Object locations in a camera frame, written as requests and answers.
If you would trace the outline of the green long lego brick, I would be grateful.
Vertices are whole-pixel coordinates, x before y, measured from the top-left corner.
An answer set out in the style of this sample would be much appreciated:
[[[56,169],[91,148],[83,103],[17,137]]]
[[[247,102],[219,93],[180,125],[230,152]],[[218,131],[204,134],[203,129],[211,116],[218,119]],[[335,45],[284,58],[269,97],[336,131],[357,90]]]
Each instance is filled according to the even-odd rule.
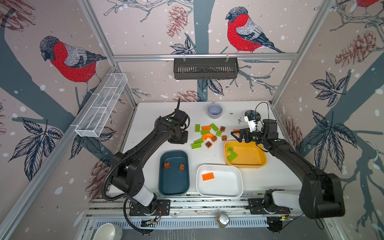
[[[192,149],[198,149],[198,148],[201,148],[202,147],[202,144],[201,143],[195,143],[195,144],[192,144],[191,145],[191,148]]]

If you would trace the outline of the orange lego plate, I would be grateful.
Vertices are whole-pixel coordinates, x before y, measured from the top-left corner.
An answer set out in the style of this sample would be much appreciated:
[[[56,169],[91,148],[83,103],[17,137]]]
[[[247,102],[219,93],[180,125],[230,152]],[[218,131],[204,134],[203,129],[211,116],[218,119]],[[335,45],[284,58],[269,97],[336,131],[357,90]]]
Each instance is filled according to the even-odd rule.
[[[207,173],[207,174],[203,174],[202,178],[203,178],[203,181],[208,181],[208,180],[213,180],[215,177],[214,177],[214,173]]]

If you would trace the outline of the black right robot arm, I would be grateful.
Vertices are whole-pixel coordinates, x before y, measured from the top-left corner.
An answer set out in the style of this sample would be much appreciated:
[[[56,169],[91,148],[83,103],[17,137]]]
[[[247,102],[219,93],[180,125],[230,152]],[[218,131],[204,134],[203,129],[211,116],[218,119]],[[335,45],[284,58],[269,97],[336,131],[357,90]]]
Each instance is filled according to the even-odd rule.
[[[284,139],[279,138],[277,121],[263,120],[261,131],[240,129],[231,135],[238,142],[263,145],[274,157],[282,161],[302,182],[298,203],[309,219],[342,217],[345,203],[341,181],[335,174],[327,174],[309,163]]]

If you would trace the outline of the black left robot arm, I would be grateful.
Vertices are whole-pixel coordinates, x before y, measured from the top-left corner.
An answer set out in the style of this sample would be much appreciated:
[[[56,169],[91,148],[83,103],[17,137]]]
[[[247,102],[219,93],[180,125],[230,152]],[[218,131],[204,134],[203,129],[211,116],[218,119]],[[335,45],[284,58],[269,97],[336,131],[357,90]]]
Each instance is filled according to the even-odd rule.
[[[145,186],[143,168],[163,143],[182,145],[188,142],[187,128],[191,121],[188,114],[180,110],[180,103],[178,100],[171,114],[158,117],[154,129],[138,145],[113,156],[111,169],[102,183],[104,200],[110,202],[125,197],[137,203],[145,214],[156,211],[157,196]]]

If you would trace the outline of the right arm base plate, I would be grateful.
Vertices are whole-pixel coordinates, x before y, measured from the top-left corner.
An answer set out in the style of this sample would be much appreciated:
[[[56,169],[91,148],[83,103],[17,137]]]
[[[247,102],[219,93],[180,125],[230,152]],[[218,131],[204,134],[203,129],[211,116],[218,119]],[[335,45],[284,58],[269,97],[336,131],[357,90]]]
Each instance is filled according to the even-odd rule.
[[[291,210],[285,207],[279,207],[271,201],[256,198],[248,199],[248,209],[251,215],[290,215]]]

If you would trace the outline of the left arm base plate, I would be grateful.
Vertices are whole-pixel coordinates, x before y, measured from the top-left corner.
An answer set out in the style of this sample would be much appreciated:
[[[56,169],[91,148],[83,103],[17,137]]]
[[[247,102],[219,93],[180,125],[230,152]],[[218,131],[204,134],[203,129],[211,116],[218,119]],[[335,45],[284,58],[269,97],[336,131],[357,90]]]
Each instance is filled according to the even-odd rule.
[[[133,202],[130,206],[129,215],[132,217],[168,216],[170,208],[170,200],[156,199],[153,200],[147,207],[138,202]]]

